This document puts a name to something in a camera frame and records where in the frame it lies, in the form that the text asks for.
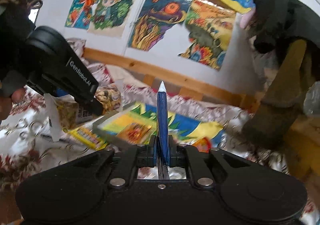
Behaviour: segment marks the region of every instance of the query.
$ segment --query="olive green cloth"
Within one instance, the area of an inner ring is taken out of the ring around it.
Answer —
[[[314,81],[307,42],[297,40],[290,45],[255,116],[244,125],[243,135],[264,148],[280,145],[283,135],[301,113],[306,92]]]

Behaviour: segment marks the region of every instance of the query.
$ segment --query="human hand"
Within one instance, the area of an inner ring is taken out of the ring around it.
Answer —
[[[0,97],[0,121],[6,119],[12,109],[12,103],[19,103],[26,93],[25,89],[22,87],[17,89],[11,97]]]

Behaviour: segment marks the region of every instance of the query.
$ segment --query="silver screw head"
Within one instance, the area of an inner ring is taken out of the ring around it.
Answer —
[[[198,184],[202,186],[210,186],[213,184],[213,180],[210,178],[203,177],[198,180]]]
[[[113,178],[110,180],[110,184],[113,186],[122,186],[125,184],[125,180],[122,178]]]
[[[163,189],[166,188],[166,186],[165,186],[164,184],[158,184],[158,188],[161,189],[161,190],[163,190]]]

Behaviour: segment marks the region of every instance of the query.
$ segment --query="pen tip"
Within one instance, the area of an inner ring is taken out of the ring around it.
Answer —
[[[167,92],[167,90],[165,89],[165,85],[164,85],[163,82],[161,82],[158,92]]]

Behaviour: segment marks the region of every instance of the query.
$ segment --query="blue pen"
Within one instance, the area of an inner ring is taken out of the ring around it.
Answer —
[[[157,166],[159,179],[169,179],[168,165],[170,164],[169,153],[169,130],[168,130],[168,104],[167,91],[161,82],[157,95]]]

